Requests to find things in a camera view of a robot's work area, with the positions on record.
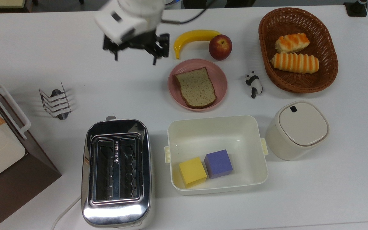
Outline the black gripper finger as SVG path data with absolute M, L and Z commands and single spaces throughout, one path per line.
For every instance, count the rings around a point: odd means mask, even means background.
M 110 53 L 114 54 L 115 61 L 118 61 L 118 52 L 129 47 L 129 43 L 122 43 L 121 45 L 117 45 L 116 43 L 111 41 L 107 37 L 107 35 L 104 35 L 103 40 L 103 50 L 107 50 Z
M 156 35 L 155 33 L 144 33 L 140 48 L 153 55 L 153 65 L 156 65 L 158 59 L 169 57 L 170 35 L 164 33 Z

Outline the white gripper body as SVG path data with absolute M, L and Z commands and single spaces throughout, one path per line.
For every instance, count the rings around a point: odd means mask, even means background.
M 95 14 L 101 31 L 116 44 L 156 29 L 162 19 L 162 6 L 104 6 Z

